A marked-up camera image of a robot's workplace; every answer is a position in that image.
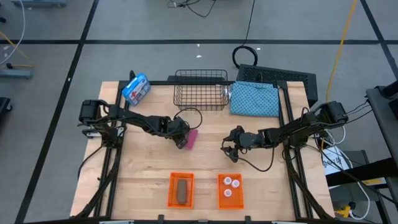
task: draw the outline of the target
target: wire basket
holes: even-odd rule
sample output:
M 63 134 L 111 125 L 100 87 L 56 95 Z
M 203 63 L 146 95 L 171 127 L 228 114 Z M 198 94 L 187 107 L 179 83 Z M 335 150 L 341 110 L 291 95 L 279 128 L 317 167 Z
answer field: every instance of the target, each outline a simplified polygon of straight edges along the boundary
M 223 110 L 229 103 L 226 70 L 177 70 L 175 72 L 174 105 L 180 110 Z

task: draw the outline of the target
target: yellow cable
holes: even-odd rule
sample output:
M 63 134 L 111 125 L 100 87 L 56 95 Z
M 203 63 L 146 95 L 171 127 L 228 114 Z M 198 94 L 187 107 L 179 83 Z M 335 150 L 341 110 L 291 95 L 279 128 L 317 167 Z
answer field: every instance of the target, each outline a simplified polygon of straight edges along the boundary
M 330 88 L 331 88 L 331 83 L 333 81 L 333 77 L 335 76 L 336 67 L 337 67 L 337 63 L 338 63 L 338 60 L 339 60 L 340 55 L 341 55 L 341 51 L 343 50 L 343 44 L 344 44 L 344 40 L 346 38 L 346 34 L 347 34 L 348 27 L 349 27 L 349 23 L 351 22 L 351 18 L 353 16 L 354 11 L 355 11 L 356 1 L 357 0 L 354 0 L 353 4 L 351 6 L 351 10 L 349 11 L 348 18 L 347 18 L 347 21 L 346 21 L 346 25 L 344 26 L 343 36 L 341 37 L 340 46 L 338 47 L 337 55 L 336 55 L 336 58 L 335 58 L 335 63 L 333 64 L 333 69 L 331 71 L 330 78 L 329 78 L 328 89 L 326 91 L 326 103 L 329 102 L 329 92 L 330 92 Z
M 12 64 L 12 67 L 14 67 L 14 68 L 17 68 L 17 67 L 20 67 L 20 68 L 34 68 L 33 65 L 14 65 L 14 64 Z
M 20 50 L 14 43 L 12 43 L 12 41 L 11 41 L 3 32 L 0 31 L 0 35 L 2 35 L 2 36 L 7 40 L 7 42 L 9 42 L 14 48 L 16 48 L 17 51 L 18 51 L 22 56 L 24 56 L 27 60 L 29 60 L 30 63 L 34 64 L 34 62 L 32 61 L 32 59 L 30 59 L 30 57 L 28 57 L 28 56 L 27 56 L 22 50 Z

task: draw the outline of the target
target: orange basket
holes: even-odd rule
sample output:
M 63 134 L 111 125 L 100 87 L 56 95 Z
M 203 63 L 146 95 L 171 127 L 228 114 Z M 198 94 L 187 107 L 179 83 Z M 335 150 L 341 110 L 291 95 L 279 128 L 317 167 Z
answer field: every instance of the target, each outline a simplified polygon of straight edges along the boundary
M 230 177 L 232 180 L 240 182 L 239 187 L 233 188 L 231 185 L 225 185 L 223 180 Z M 243 203 L 243 182 L 241 174 L 218 174 L 218 209 L 244 209 Z M 232 195 L 224 196 L 224 191 L 230 189 Z
M 177 182 L 184 179 L 187 181 L 187 201 L 179 203 L 177 200 Z M 168 208 L 193 208 L 193 174 L 184 172 L 172 172 L 170 174 Z

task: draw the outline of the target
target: wooden tabletop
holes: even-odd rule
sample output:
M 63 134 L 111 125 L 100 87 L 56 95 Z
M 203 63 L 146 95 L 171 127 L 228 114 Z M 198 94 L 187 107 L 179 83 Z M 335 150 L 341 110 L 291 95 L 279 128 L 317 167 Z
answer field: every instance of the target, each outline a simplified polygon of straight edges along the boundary
M 288 82 L 294 118 L 299 118 L 304 106 L 308 107 L 303 83 Z M 114 103 L 118 82 L 103 82 L 99 99 Z M 174 86 L 151 86 L 151 91 L 130 110 L 146 116 L 173 117 L 179 109 L 173 104 Z M 282 103 L 285 121 L 287 115 Z M 233 163 L 220 151 L 222 139 L 237 125 L 245 131 L 256 133 L 258 129 L 279 127 L 278 118 L 231 115 L 229 106 L 223 111 L 202 111 L 203 123 L 192 150 L 179 150 L 174 142 L 151 136 L 142 129 L 128 125 L 119 166 L 118 182 L 114 198 L 112 219 L 155 220 L 159 214 L 166 220 L 294 220 L 292 197 L 286 164 L 282 158 L 282 145 L 275 149 L 272 168 L 259 172 L 239 161 Z M 196 126 L 198 112 L 186 111 L 180 116 Z M 101 144 L 100 138 L 89 139 L 85 157 Z M 335 216 L 323 172 L 320 153 L 311 148 L 301 150 L 307 185 L 318 203 L 331 216 Z M 91 158 L 82 168 L 71 215 L 76 215 L 96 192 L 101 175 L 105 150 Z M 240 157 L 246 158 L 261 169 L 268 167 L 272 149 L 252 149 Z M 167 208 L 167 194 L 171 172 L 193 172 L 195 194 L 193 209 Z M 219 210 L 217 182 L 219 173 L 240 173 L 243 176 L 244 209 Z M 302 194 L 301 216 L 305 217 Z

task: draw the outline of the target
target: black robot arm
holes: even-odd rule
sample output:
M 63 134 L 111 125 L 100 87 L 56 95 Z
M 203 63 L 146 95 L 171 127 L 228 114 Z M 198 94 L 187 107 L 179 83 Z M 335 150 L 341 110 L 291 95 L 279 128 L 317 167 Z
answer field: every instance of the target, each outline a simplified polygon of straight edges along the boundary
M 85 100 L 81 104 L 79 121 L 82 125 L 91 126 L 101 135 L 103 143 L 113 147 L 119 144 L 120 130 L 109 126 L 108 123 L 112 121 L 123 121 L 151 135 L 172 139 L 179 149 L 187 144 L 185 136 L 190 130 L 188 123 L 178 116 L 174 119 L 168 116 L 143 116 L 118 105 L 109 105 L 103 100 Z
M 241 126 L 233 129 L 223 141 L 235 143 L 232 147 L 222 147 L 224 152 L 233 162 L 238 161 L 238 150 L 250 150 L 254 148 L 273 148 L 286 141 L 288 146 L 302 147 L 308 137 L 323 131 L 343 126 L 348 121 L 346 111 L 341 103 L 335 101 L 324 103 L 313 111 L 302 113 L 301 118 L 296 119 L 280 128 L 267 128 L 258 130 L 257 134 L 245 133 Z

